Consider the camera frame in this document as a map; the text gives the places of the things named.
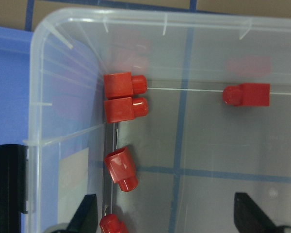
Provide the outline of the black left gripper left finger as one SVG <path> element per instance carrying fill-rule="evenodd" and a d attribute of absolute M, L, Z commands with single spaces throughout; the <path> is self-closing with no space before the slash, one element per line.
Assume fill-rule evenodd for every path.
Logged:
<path fill-rule="evenodd" d="M 95 233 L 98 226 L 97 196 L 85 195 L 68 224 L 68 233 Z"/>

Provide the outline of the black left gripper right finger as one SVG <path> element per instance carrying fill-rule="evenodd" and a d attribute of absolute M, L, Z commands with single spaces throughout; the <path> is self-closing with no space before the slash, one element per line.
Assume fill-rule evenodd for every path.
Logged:
<path fill-rule="evenodd" d="M 239 233 L 282 233 L 245 192 L 234 195 L 234 225 Z"/>

